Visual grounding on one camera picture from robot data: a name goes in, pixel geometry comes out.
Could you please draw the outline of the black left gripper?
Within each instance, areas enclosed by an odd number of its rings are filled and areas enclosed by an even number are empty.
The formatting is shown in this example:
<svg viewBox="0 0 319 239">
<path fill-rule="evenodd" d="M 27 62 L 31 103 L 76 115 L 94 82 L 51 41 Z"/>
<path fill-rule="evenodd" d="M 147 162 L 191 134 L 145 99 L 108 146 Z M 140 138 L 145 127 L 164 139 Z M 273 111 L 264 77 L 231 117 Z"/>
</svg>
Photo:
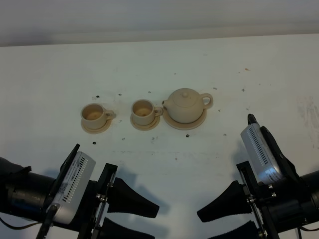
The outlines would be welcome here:
<svg viewBox="0 0 319 239">
<path fill-rule="evenodd" d="M 108 213 L 127 213 L 146 218 L 155 218 L 160 207 L 144 198 L 123 179 L 115 178 L 118 167 L 106 163 L 94 184 L 93 192 L 85 197 L 84 219 L 80 227 L 78 239 L 154 239 L 155 237 L 121 226 L 108 218 L 100 221 L 108 202 Z"/>
</svg>

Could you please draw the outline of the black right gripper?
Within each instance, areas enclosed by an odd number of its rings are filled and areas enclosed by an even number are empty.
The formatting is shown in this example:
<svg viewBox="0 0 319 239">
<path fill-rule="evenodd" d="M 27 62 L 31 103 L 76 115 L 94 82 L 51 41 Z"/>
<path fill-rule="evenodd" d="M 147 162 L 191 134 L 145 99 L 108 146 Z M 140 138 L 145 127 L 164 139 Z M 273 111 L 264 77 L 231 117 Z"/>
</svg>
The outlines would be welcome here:
<svg viewBox="0 0 319 239">
<path fill-rule="evenodd" d="M 237 180 L 214 201 L 197 211 L 202 222 L 210 222 L 231 215 L 250 214 L 258 221 L 263 239 L 278 239 L 279 233 L 296 229 L 313 232 L 306 225 L 314 223 L 314 173 L 300 177 L 298 183 L 287 179 L 273 184 L 258 184 L 248 161 L 237 164 L 244 185 Z M 253 221 L 210 239 L 259 239 Z"/>
</svg>

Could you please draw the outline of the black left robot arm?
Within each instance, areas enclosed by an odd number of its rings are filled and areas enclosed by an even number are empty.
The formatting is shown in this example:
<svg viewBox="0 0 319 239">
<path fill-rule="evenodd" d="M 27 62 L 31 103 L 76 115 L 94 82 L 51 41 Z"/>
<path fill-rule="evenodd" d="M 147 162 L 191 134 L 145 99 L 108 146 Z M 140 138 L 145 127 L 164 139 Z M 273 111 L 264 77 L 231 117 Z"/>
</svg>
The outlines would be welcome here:
<svg viewBox="0 0 319 239">
<path fill-rule="evenodd" d="M 106 164 L 99 179 L 91 180 L 94 166 L 78 153 L 65 160 L 54 179 L 2 159 L 0 211 L 40 223 L 39 239 L 46 238 L 51 226 L 75 231 L 80 239 L 149 239 L 150 234 L 121 226 L 103 213 L 155 218 L 158 205 L 116 177 L 116 165 Z"/>
</svg>

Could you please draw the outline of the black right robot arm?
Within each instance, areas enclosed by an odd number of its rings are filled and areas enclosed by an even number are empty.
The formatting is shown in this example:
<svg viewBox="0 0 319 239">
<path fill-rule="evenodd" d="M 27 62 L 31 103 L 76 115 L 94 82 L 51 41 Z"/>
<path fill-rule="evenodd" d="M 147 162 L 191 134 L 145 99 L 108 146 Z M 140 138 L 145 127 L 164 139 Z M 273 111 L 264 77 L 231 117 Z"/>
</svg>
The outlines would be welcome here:
<svg viewBox="0 0 319 239">
<path fill-rule="evenodd" d="M 233 181 L 214 201 L 197 212 L 202 222 L 239 214 L 254 214 L 256 220 L 219 239 L 277 239 L 279 233 L 303 229 L 319 220 L 319 173 L 272 184 L 258 183 L 248 161 L 237 164 L 242 183 Z"/>
</svg>

